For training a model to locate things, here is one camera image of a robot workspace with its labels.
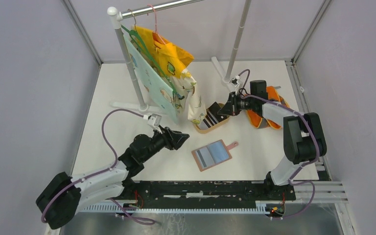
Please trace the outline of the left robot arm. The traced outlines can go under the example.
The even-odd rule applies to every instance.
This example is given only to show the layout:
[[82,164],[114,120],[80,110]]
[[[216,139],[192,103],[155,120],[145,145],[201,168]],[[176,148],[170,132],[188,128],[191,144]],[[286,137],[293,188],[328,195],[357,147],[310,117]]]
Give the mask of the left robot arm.
[[117,196],[131,198],[134,194],[131,179],[144,169],[143,164],[163,148],[178,150],[189,138],[189,134],[162,127],[151,137],[135,136],[110,166],[74,176],[58,173],[36,199],[42,222],[55,230],[89,205]]

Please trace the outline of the black credit card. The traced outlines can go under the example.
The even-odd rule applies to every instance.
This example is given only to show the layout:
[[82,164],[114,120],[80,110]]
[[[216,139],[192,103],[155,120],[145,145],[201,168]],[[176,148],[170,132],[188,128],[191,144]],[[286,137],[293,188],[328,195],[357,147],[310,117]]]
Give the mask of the black credit card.
[[221,109],[219,103],[214,102],[207,111],[207,120],[212,125],[216,125],[224,120],[226,120],[228,117],[224,115],[220,115],[218,112]]

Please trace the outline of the yellow oval tray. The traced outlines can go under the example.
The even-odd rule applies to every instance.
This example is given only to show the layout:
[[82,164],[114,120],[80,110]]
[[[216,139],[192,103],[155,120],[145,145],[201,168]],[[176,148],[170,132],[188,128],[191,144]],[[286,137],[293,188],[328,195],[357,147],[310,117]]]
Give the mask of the yellow oval tray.
[[194,128],[200,134],[206,134],[227,123],[230,116],[219,115],[218,111],[224,106],[223,103],[214,102],[206,109],[207,114],[205,118],[199,123],[194,124]]

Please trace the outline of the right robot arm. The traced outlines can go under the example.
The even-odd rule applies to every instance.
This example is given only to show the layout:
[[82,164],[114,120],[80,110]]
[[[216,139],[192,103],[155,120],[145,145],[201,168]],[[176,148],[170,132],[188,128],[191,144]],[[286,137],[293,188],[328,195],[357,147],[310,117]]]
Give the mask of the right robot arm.
[[327,152],[324,131],[317,113],[300,113],[269,95],[264,80],[249,83],[250,92],[229,93],[227,102],[218,111],[220,116],[237,116],[251,111],[262,119],[273,122],[283,131],[284,157],[270,171],[263,186],[263,194],[275,200],[283,193],[282,186],[291,185],[295,176],[309,164],[315,163]]

